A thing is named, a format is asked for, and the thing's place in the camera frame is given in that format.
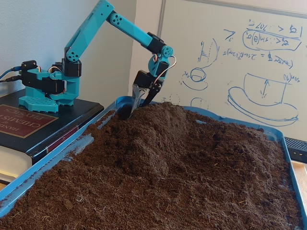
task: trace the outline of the whiteboard frame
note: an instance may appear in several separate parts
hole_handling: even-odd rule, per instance
[[[261,7],[256,7],[256,6],[228,3],[228,2],[223,2],[223,1],[214,1],[214,0],[185,0],[185,1],[193,1],[193,2],[199,2],[199,3],[211,4],[211,5],[217,5],[217,6],[238,8],[242,10],[257,11],[257,12],[264,12],[264,13],[271,13],[271,14],[278,14],[278,15],[285,15],[285,16],[290,16],[290,17],[307,19],[307,15],[302,14],[302,13],[280,11],[280,10],[274,10],[270,8],[261,8]],[[164,14],[165,14],[165,5],[166,5],[166,0],[162,0],[159,27],[158,27],[158,37],[161,37],[161,34],[162,34],[163,20],[164,20]]]

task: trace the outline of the soil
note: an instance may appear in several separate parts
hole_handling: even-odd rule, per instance
[[[98,125],[87,131],[94,142],[37,180],[0,229],[303,229],[289,164],[263,130],[170,103]]]

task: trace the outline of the blue plastic tray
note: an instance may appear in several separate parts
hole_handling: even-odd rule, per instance
[[[92,123],[95,123],[99,119],[101,119],[103,116],[106,115],[107,112],[111,110],[118,110],[122,106],[127,104],[133,104],[133,98],[132,97],[120,97],[118,98],[113,104],[111,104],[106,110],[101,112],[99,115],[97,115],[95,118],[93,118],[87,125],[82,127],[80,130],[78,130],[74,135],[72,135],[69,139],[67,139],[65,142],[63,142],[60,146],[58,146],[56,149],[54,149],[52,152],[50,152],[46,157],[41,159],[38,163],[33,165],[30,169],[28,169],[26,172],[24,172],[21,176],[19,176],[16,180],[14,180],[12,183],[10,183],[8,186],[6,186],[1,192],[0,192],[0,217],[3,217],[6,215],[14,206],[17,199],[19,199],[25,192],[32,187],[35,180],[39,179],[41,175],[51,169],[54,165],[56,165],[60,160],[62,160],[69,152],[76,151],[81,152],[88,144],[92,143],[94,140],[90,135],[84,136],[82,138],[77,139],[82,133],[86,130],[87,126],[89,126]],[[185,107],[186,110],[190,110],[196,113],[199,113],[204,116],[211,117],[217,121],[223,121],[226,123],[236,123],[241,125],[246,125],[247,127],[253,127],[256,129],[262,128],[264,130],[264,134],[267,135],[267,137],[270,140],[279,141],[282,144],[284,153],[286,155],[286,159],[288,162],[290,162],[290,155],[288,152],[288,149],[286,147],[286,143],[284,140],[284,136],[281,131],[267,127],[262,125],[256,125],[249,122],[234,120],[226,117],[218,116],[214,113],[211,113],[207,110],[195,108],[195,107]],[[105,125],[111,117],[106,119],[101,127]],[[295,173],[293,170],[293,167],[291,165],[290,167],[290,175],[293,182],[293,188],[296,192],[296,198],[299,202],[302,216],[303,216],[303,223],[307,230],[307,214],[306,214],[306,207],[304,207],[304,203],[301,197],[301,193],[298,187],[297,179],[295,177]]]

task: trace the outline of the white wall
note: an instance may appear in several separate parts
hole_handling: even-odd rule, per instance
[[[221,2],[307,14],[307,0],[223,0]],[[137,0],[135,23],[144,31],[150,31],[157,34],[161,4],[162,0]],[[137,42],[133,43],[129,95],[132,95],[132,84],[137,72],[141,69],[148,71],[147,66],[151,56],[152,55]]]
[[[136,0],[109,1],[134,22]],[[36,60],[43,69],[61,61],[65,45],[97,2],[0,0],[0,74],[27,60]],[[102,26],[81,57],[80,99],[108,106],[127,95],[132,42],[108,23]],[[0,96],[21,88],[20,82],[2,83]]]

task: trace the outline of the robotic arm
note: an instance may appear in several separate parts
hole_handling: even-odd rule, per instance
[[[107,21],[153,53],[149,72],[139,71],[134,84],[149,89],[142,106],[147,105],[160,92],[169,67],[168,59],[173,49],[163,40],[145,33],[122,15],[106,0],[100,0],[77,32],[67,43],[62,62],[56,62],[48,70],[37,69],[36,61],[23,62],[20,66],[21,77],[26,86],[26,96],[19,98],[19,104],[30,111],[57,112],[59,105],[73,105],[79,95],[82,64],[79,58],[89,46],[102,24]]]

